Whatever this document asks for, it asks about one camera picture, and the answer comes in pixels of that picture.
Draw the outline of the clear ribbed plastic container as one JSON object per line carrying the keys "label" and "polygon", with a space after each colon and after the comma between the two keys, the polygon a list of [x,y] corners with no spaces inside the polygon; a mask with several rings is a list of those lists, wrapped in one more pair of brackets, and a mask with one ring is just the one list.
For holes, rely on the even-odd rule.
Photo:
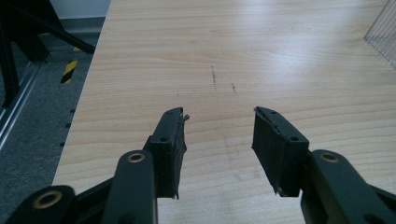
{"label": "clear ribbed plastic container", "polygon": [[396,0],[388,0],[364,40],[396,70]]}

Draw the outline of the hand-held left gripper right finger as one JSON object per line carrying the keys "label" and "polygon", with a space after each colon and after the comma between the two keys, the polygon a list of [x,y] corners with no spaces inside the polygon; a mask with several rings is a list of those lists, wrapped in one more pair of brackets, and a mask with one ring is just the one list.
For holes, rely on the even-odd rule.
{"label": "hand-held left gripper right finger", "polygon": [[298,197],[299,172],[309,141],[275,110],[256,106],[252,149],[275,193]]}

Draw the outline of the silver metal floor rail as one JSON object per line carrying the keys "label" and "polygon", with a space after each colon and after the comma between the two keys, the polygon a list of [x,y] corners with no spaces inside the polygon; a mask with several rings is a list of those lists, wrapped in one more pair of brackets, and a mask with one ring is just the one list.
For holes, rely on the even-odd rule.
{"label": "silver metal floor rail", "polygon": [[40,77],[44,65],[44,63],[28,63],[25,66],[20,81],[20,92],[9,107],[0,111],[0,151],[4,147],[21,110],[24,108],[33,87]]}

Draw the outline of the yellow black hazard tape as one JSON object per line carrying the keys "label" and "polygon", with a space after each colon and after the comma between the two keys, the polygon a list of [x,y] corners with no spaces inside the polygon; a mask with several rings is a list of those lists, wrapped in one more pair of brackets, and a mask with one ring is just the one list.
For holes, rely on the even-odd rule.
{"label": "yellow black hazard tape", "polygon": [[74,74],[74,71],[75,71],[77,65],[78,65],[78,59],[73,59],[67,63],[67,65],[64,69],[63,77],[61,79],[62,83],[70,83],[71,82],[71,78]]}

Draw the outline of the black metal stand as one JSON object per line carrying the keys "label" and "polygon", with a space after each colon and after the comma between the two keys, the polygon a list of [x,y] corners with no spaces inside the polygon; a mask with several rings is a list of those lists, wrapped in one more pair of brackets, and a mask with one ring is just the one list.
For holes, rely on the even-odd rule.
{"label": "black metal stand", "polygon": [[95,47],[69,34],[50,0],[0,0],[0,69],[5,85],[3,107],[9,107],[21,87],[11,42],[30,62],[44,62],[49,52],[39,35],[50,33],[78,49],[93,54]]}

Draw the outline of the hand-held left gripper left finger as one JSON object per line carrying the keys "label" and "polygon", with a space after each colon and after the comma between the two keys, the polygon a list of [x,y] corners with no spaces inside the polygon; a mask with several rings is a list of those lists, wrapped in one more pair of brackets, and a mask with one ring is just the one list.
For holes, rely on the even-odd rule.
{"label": "hand-held left gripper left finger", "polygon": [[187,151],[184,127],[189,118],[182,107],[165,111],[144,145],[153,157],[158,198],[179,198],[181,167]]}

